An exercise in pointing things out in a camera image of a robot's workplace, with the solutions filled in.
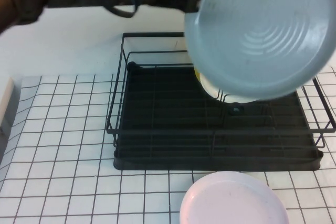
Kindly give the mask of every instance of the white surface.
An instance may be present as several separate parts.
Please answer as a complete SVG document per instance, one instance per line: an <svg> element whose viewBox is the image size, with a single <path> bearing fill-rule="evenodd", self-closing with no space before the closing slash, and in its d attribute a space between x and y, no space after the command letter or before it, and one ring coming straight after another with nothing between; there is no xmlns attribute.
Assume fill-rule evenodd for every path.
<svg viewBox="0 0 336 224"><path fill-rule="evenodd" d="M326 67L319 81L336 110L333 69ZM74 84L73 94L67 93L66 83ZM311 85L305 89L323 126L327 120ZM1 224L40 220L42 224L179 224L186 191L212 172L114 169L112 137L103 130L110 88L109 75L24 80L15 126L0 164ZM56 90L63 94L54 94ZM89 95L90 102L71 105L71 97L79 93ZM308 112L302 90L298 94ZM317 127L311 114L307 120ZM63 130L67 122L80 129ZM247 173L274 190L290 224L336 223L336 134L326 134L325 139L324 158L316 172Z"/></svg>
<svg viewBox="0 0 336 224"><path fill-rule="evenodd" d="M45 9L38 22L0 35L0 73L16 86L29 76L112 73L124 32L183 31L183 18L177 10L147 6L131 19L102 7Z"/></svg>
<svg viewBox="0 0 336 224"><path fill-rule="evenodd" d="M185 16L195 67L234 95L271 99L309 81L336 46L336 0L202 0Z"/></svg>
<svg viewBox="0 0 336 224"><path fill-rule="evenodd" d="M201 73L200 75L200 82L202 84L203 89L213 98L216 98L218 101L226 102L226 103L248 103L253 102L256 99L251 98L245 98L245 97L239 97L237 95L229 95L225 93L224 91L221 91L220 89L213 86L204 75Z"/></svg>
<svg viewBox="0 0 336 224"><path fill-rule="evenodd" d="M0 126L14 88L13 80L9 76L0 76Z"/></svg>
<svg viewBox="0 0 336 224"><path fill-rule="evenodd" d="M223 221L289 223L280 199L265 183L237 172L218 172L201 178L182 201L181 224L220 224Z"/></svg>

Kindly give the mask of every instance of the wire rack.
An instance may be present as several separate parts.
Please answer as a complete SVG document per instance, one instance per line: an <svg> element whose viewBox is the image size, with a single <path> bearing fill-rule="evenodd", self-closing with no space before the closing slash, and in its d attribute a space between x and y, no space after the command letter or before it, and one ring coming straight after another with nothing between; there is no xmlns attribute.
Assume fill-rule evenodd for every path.
<svg viewBox="0 0 336 224"><path fill-rule="evenodd" d="M168 41L176 41L173 50ZM167 50L157 50L162 45ZM183 33L123 34L106 124L116 147L114 165L117 169L316 170L323 157L318 149L325 147L323 134L335 132L336 123L316 79L311 87L323 107L319 114L328 118L325 123L318 121L320 115L305 87L299 90L301 97L294 92L271 101L219 102L198 82L183 49ZM219 91L217 98L225 101L228 96ZM308 105L306 111L302 103ZM308 113L313 118L309 123Z"/></svg>

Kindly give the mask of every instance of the pink plate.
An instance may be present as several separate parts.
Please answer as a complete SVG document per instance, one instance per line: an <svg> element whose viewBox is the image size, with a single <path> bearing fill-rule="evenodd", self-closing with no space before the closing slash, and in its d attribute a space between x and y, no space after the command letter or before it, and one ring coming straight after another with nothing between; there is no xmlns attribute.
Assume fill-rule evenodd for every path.
<svg viewBox="0 0 336 224"><path fill-rule="evenodd" d="M263 182L243 173L207 175L185 194L180 224L289 224L276 194Z"/></svg>

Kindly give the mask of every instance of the black dish rack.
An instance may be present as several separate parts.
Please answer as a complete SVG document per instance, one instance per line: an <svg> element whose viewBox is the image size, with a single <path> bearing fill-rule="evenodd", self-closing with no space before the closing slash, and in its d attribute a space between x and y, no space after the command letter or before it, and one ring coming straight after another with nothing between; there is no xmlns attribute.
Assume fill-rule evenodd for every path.
<svg viewBox="0 0 336 224"><path fill-rule="evenodd" d="M316 79L313 85L329 122L324 126L318 122L302 87L316 125L310 127L297 92L246 104L217 101L203 90L191 63L167 63L169 57L176 60L174 55L186 55L185 50L143 50L145 43L140 43L141 49L127 52L126 40L139 38L150 39L149 45L158 38L176 39L177 45L183 33L123 34L106 124L107 133L114 137L115 168L319 169L323 134L335 132L336 123ZM145 56L161 62L138 63ZM218 96L224 101L227 97L222 92Z"/></svg>

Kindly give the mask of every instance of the plate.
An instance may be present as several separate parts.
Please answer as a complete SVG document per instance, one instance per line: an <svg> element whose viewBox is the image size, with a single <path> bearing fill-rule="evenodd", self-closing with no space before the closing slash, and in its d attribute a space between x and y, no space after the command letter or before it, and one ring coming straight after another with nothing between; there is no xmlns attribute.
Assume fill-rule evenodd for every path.
<svg viewBox="0 0 336 224"><path fill-rule="evenodd" d="M312 79L336 46L336 0L201 0L185 15L195 67L227 93L272 99Z"/></svg>
<svg viewBox="0 0 336 224"><path fill-rule="evenodd" d="M289 224L276 194L242 173L218 172L194 183L185 194L180 224Z"/></svg>
<svg viewBox="0 0 336 224"><path fill-rule="evenodd" d="M246 98L246 97L239 97L237 95L230 95L227 94L224 91L221 91L220 89L213 86L203 74L199 74L200 77L200 83L210 96L217 99L218 101L225 102L225 103L248 103L248 102L254 102L256 99L254 98Z"/></svg>

